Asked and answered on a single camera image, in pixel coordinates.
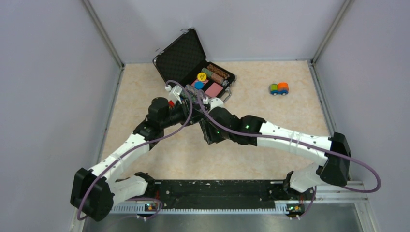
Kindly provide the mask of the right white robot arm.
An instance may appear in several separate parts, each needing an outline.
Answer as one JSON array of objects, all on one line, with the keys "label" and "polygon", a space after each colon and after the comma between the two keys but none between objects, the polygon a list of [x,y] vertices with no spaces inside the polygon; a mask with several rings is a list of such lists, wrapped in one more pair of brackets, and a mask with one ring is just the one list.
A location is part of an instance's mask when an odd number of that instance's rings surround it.
[{"label": "right white robot arm", "polygon": [[316,185],[344,187],[348,182],[351,151],[342,133],[334,132],[331,137],[308,135],[256,116],[238,118],[223,107],[201,112],[212,126],[212,135],[240,145],[281,149],[311,160],[308,167],[288,173],[283,192],[289,199],[297,199]]}]

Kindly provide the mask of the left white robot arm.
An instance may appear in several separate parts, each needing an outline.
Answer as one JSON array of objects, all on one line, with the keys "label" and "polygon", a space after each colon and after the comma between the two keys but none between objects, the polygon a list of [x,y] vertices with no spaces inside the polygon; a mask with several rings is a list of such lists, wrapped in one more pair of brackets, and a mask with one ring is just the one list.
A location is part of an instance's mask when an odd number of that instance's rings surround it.
[{"label": "left white robot arm", "polygon": [[[101,221],[118,203],[134,196],[151,199],[155,187],[140,175],[119,180],[127,168],[141,155],[150,151],[159,141],[169,138],[185,126],[196,123],[210,108],[209,98],[193,100],[190,97],[170,101],[163,97],[152,100],[145,119],[133,130],[127,140],[111,155],[89,169],[80,168],[74,175],[70,203],[77,208],[79,221],[87,217]],[[168,127],[180,124],[181,128],[165,135]]]}]

